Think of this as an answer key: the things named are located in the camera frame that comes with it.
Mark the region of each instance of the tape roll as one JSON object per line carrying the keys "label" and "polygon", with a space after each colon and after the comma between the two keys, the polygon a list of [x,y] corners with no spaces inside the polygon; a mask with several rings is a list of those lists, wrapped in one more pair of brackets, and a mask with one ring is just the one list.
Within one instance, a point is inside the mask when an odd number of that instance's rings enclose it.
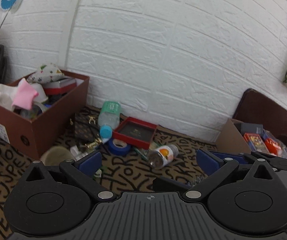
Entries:
{"label": "tape roll", "polygon": [[131,145],[118,139],[110,139],[108,141],[108,148],[114,155],[125,156],[130,151]]}

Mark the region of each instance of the blue bottle cap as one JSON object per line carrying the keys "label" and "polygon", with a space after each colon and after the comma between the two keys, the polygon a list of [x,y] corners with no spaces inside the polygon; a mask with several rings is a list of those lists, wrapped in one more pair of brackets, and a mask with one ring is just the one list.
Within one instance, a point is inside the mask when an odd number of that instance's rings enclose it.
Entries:
{"label": "blue bottle cap", "polygon": [[109,125],[103,125],[100,128],[100,136],[102,139],[111,138],[112,137],[112,129]]}

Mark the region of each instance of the clear bottle with orange label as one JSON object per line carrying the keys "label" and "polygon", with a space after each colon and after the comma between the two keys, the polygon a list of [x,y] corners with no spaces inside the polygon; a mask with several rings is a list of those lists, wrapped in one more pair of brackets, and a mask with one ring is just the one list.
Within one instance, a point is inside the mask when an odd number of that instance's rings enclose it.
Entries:
{"label": "clear bottle with orange label", "polygon": [[159,148],[148,152],[148,163],[153,168],[159,170],[171,163],[178,154],[178,148],[173,144],[160,146]]}

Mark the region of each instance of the white brick wall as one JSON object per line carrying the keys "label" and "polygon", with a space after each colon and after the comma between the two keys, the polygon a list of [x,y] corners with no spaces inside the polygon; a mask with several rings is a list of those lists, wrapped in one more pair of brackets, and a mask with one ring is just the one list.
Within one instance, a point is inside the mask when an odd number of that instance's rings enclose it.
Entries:
{"label": "white brick wall", "polygon": [[[58,60],[70,0],[24,0],[0,42],[10,79]],[[287,0],[81,0],[68,69],[89,103],[215,140],[247,88],[287,109]]]}

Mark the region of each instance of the bottle label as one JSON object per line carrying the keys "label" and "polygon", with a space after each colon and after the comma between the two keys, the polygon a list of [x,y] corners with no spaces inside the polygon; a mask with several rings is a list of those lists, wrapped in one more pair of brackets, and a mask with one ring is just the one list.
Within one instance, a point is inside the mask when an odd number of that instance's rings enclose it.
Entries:
{"label": "bottle label", "polygon": [[103,103],[100,113],[104,113],[104,112],[119,116],[121,112],[121,105],[117,102],[106,101]]}
{"label": "bottle label", "polygon": [[159,148],[155,149],[155,151],[159,152],[162,155],[164,160],[163,167],[171,163],[174,159],[174,153],[167,145],[160,146]]}

